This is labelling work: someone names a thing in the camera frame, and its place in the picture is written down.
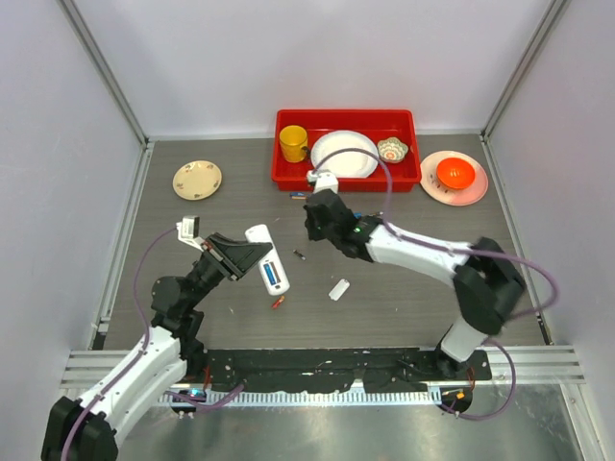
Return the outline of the white remote control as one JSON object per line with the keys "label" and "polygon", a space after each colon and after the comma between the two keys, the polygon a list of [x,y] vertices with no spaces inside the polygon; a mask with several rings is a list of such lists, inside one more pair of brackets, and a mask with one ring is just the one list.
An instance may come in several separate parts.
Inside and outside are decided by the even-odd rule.
{"label": "white remote control", "polygon": [[[282,261],[279,257],[277,248],[273,242],[273,238],[269,232],[268,227],[264,224],[252,226],[245,231],[245,236],[247,240],[251,243],[269,243],[272,246],[271,250],[259,261],[258,269],[262,277],[263,283],[266,287],[266,290],[270,296],[279,297],[286,293],[290,288],[289,279],[287,277],[287,274],[285,272]],[[271,262],[277,270],[278,276],[280,278],[280,283],[277,285],[272,285],[265,274],[264,264],[268,262]]]}

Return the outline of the white battery cover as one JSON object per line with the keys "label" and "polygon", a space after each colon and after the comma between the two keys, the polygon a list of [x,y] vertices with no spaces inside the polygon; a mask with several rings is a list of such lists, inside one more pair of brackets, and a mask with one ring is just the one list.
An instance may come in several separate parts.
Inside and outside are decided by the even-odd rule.
{"label": "white battery cover", "polygon": [[330,291],[329,298],[337,302],[350,287],[350,283],[346,279],[341,279]]}

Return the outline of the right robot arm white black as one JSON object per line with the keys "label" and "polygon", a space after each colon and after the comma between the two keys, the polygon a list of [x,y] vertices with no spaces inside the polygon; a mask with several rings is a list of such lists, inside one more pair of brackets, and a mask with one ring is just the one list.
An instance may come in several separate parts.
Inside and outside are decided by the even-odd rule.
{"label": "right robot arm white black", "polygon": [[435,371],[446,379],[467,370],[472,353],[501,332],[526,291],[518,270],[490,238],[446,242],[402,230],[381,216],[357,217],[330,190],[307,198],[304,210],[309,240],[327,240],[348,258],[399,266],[454,289],[460,314],[433,357]]}

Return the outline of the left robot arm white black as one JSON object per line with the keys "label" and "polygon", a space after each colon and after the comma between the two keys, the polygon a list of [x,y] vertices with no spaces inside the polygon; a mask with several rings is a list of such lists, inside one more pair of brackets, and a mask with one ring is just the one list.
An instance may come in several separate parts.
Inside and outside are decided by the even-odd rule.
{"label": "left robot arm white black", "polygon": [[237,281],[274,250],[268,228],[256,225],[243,241],[216,232],[188,238],[200,258],[184,276],[157,279],[152,320],[127,355],[77,399],[61,397],[50,410],[43,460],[114,460],[148,409],[180,380],[197,381],[207,355],[196,337],[204,318],[197,305],[224,279]]}

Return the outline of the black battery centre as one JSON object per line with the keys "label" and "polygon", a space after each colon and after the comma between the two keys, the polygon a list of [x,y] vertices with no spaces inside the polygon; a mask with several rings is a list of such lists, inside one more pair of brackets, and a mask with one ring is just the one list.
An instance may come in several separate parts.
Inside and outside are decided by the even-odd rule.
{"label": "black battery centre", "polygon": [[307,260],[306,257],[301,252],[299,252],[298,250],[293,250],[293,254],[295,254],[297,257],[299,257],[303,261]]}

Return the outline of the white plate in tray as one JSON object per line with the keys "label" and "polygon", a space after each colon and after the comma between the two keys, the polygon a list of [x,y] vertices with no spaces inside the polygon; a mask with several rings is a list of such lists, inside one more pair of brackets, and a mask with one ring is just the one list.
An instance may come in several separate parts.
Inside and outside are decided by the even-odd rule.
{"label": "white plate in tray", "polygon": [[329,170],[338,178],[367,178],[377,168],[378,149],[366,135],[354,131],[334,131],[313,144],[310,160],[314,167]]}

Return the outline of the red orange battery front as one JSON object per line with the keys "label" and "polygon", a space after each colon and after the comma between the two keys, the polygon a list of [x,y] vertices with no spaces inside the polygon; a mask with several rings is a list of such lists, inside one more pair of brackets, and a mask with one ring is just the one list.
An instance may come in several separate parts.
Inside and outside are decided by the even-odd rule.
{"label": "red orange battery front", "polygon": [[274,301],[271,308],[274,310],[278,309],[284,301],[285,301],[285,296],[280,296],[277,300]]}

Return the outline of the red plastic tray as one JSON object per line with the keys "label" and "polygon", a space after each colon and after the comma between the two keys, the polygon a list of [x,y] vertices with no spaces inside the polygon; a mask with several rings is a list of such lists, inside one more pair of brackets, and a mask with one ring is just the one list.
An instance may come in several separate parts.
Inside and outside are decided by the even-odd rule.
{"label": "red plastic tray", "polygon": [[[307,132],[307,157],[290,162],[280,133],[289,126]],[[407,109],[281,109],[276,119],[271,179],[282,191],[308,191],[307,174],[324,169],[342,191],[408,192],[422,179],[412,113]]]}

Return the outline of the yellow mug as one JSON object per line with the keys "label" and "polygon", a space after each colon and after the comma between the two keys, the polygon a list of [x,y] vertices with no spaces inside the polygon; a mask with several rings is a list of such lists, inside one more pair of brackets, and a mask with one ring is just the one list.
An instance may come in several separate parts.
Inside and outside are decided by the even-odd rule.
{"label": "yellow mug", "polygon": [[308,132],[298,125],[284,127],[279,134],[283,157],[290,163],[304,161],[309,154]]}

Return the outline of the cream floral plate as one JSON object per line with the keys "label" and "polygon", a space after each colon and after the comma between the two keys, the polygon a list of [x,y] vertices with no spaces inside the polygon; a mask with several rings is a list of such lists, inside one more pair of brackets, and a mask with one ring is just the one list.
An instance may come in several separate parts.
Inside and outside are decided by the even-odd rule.
{"label": "cream floral plate", "polygon": [[191,161],[177,170],[172,187],[182,199],[204,200],[213,195],[222,183],[222,171],[207,160]]}

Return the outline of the small patterned bowl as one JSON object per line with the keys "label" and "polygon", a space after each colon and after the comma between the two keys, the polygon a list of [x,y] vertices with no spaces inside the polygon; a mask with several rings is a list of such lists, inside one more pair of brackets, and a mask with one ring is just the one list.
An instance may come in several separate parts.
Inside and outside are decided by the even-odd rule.
{"label": "small patterned bowl", "polygon": [[402,162],[409,152],[409,147],[396,136],[379,141],[377,149],[384,162],[393,164]]}

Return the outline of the pink plate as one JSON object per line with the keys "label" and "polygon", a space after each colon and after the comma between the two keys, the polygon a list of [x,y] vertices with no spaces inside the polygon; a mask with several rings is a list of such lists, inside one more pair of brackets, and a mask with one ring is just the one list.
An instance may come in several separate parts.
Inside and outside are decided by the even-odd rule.
{"label": "pink plate", "polygon": [[[444,158],[463,158],[476,170],[474,183],[463,190],[445,187],[436,177],[436,166]],[[424,191],[437,202],[448,206],[469,206],[480,201],[486,194],[489,181],[483,167],[473,158],[456,151],[439,151],[428,155],[420,164]]]}

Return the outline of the orange bowl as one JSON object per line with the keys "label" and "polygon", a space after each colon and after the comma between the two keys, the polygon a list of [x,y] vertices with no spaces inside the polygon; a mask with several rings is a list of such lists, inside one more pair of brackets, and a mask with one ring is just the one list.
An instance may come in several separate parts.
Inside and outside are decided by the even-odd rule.
{"label": "orange bowl", "polygon": [[476,170],[463,158],[444,158],[436,166],[436,177],[447,188],[463,190],[474,183]]}

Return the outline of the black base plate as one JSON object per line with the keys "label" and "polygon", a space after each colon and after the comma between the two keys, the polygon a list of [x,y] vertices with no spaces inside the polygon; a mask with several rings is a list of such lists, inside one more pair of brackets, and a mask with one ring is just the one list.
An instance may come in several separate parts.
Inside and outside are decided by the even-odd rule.
{"label": "black base plate", "polygon": [[485,351],[460,364],[422,348],[210,350],[183,383],[229,392],[330,394],[348,392],[356,380],[368,394],[423,391],[429,382],[488,381]]}

